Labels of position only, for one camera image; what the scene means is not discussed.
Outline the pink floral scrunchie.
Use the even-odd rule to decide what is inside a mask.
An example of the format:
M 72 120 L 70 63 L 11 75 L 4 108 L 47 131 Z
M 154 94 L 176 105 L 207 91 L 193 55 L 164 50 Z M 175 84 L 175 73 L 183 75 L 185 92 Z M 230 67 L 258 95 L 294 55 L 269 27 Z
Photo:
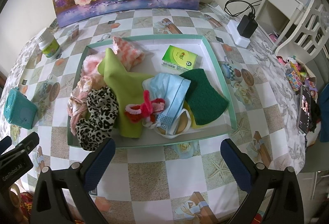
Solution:
M 83 76 L 72 90 L 68 103 L 67 112 L 70 117 L 70 130 L 76 135 L 76 125 L 81 118 L 86 116 L 88 111 L 87 97 L 92 90 L 93 79 L 90 76 Z

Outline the leopard print scrunchie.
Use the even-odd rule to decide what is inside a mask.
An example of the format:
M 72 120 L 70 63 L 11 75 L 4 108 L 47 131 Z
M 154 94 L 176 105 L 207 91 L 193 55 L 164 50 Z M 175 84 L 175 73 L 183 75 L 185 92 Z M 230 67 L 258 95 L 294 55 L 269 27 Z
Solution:
M 76 135 L 83 150 L 95 151 L 110 137 L 119 113 L 119 104 L 112 90 L 104 86 L 93 89 L 87 97 L 89 117 L 76 124 Z

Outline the lime green cloth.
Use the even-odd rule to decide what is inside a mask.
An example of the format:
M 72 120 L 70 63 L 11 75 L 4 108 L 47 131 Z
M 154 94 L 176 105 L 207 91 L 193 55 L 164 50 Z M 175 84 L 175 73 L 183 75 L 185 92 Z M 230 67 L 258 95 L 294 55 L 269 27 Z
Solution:
M 149 74 L 127 72 L 121 67 L 110 69 L 109 75 L 103 76 L 106 85 L 113 91 L 119 104 L 118 129 L 122 137 L 139 138 L 142 135 L 142 123 L 132 123 L 124 114 L 125 106 L 143 103 L 142 83 L 152 77 L 153 75 Z

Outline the blue face mask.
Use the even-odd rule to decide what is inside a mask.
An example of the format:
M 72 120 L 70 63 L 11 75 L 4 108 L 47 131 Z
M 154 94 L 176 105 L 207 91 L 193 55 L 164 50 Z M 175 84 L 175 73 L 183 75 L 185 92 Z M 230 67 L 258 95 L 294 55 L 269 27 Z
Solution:
M 191 126 L 191 117 L 183 107 L 190 81 L 176 74 L 160 73 L 142 83 L 149 91 L 150 99 L 165 100 L 164 110 L 156 113 L 156 122 L 147 127 L 162 137 L 174 139 L 186 133 Z

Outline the pink fluffy cloth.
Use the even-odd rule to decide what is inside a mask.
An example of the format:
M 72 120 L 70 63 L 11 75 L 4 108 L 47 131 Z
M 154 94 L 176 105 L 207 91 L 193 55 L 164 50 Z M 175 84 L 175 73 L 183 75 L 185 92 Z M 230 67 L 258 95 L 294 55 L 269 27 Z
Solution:
M 123 68 L 129 72 L 132 67 L 144 61 L 144 51 L 134 47 L 130 42 L 115 36 L 113 47 L 97 54 L 88 55 L 82 62 L 81 78 L 83 76 L 107 77 L 110 69 Z

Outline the teal plastic box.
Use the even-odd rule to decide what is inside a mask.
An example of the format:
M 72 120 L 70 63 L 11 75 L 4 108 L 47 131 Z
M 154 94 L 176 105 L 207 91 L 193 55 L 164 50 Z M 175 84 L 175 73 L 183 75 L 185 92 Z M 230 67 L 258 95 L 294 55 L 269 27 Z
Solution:
M 4 117 L 9 124 L 31 129 L 36 113 L 37 106 L 28 100 L 18 87 L 9 91 L 4 108 Z

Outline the white pill bottle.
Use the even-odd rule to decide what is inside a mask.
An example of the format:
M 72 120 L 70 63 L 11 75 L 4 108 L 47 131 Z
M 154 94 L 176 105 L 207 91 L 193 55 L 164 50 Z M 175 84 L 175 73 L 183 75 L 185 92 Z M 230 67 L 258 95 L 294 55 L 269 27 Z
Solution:
M 43 28 L 35 36 L 35 41 L 38 43 L 43 55 L 48 59 L 55 59 L 59 55 L 60 45 L 48 28 Z

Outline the teal rimmed white tray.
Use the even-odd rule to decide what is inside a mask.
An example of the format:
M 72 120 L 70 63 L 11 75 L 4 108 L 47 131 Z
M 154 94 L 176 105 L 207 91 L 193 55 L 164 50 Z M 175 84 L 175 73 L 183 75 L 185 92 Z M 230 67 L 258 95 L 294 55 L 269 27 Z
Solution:
M 236 116 L 223 73 L 209 42 L 200 35 L 144 35 L 123 39 L 145 57 L 126 69 L 111 40 L 88 45 L 83 57 L 100 57 L 105 80 L 100 111 L 109 127 L 96 131 L 98 117 L 81 119 L 69 145 L 94 150 L 100 137 L 118 148 L 170 145 L 227 134 Z

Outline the white wooden chair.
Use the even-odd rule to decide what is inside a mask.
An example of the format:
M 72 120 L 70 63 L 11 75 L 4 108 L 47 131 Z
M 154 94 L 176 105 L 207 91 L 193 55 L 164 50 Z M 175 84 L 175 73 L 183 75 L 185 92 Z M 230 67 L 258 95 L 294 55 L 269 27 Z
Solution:
M 262 0 L 256 17 L 266 2 L 288 19 L 274 43 L 275 54 L 283 59 L 295 56 L 304 64 L 313 60 L 328 42 L 328 24 L 323 19 L 328 15 L 327 0 Z

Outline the white power strip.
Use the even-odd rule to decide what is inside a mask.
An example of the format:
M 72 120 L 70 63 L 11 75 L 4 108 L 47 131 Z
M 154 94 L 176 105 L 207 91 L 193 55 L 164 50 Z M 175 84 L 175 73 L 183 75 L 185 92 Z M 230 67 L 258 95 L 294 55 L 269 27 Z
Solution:
M 227 24 L 229 34 L 232 36 L 235 45 L 247 48 L 250 44 L 250 39 L 241 36 L 237 30 L 239 23 L 235 20 L 230 20 Z

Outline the black power adapter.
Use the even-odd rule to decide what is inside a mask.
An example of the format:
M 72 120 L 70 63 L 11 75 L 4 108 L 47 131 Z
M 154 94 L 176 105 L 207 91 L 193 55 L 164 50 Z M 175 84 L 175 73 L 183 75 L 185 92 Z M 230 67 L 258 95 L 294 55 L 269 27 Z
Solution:
M 247 7 L 242 11 L 239 11 L 237 13 L 232 13 L 229 10 L 228 6 L 231 3 L 235 3 L 235 2 L 245 3 L 245 4 L 247 4 Z M 255 17 L 256 17 L 255 7 L 260 5 L 258 2 L 260 2 L 260 0 L 252 2 L 252 3 L 247 2 L 245 0 L 228 0 L 225 3 L 224 11 L 230 17 L 238 17 L 240 15 L 243 15 L 248 10 L 250 10 L 248 15 L 243 15 L 240 23 L 237 26 L 237 32 L 239 33 L 240 36 L 242 36 L 244 38 L 249 39 L 252 36 L 252 34 L 254 34 L 255 30 L 258 27 L 258 23 L 256 22 L 256 19 L 255 19 Z

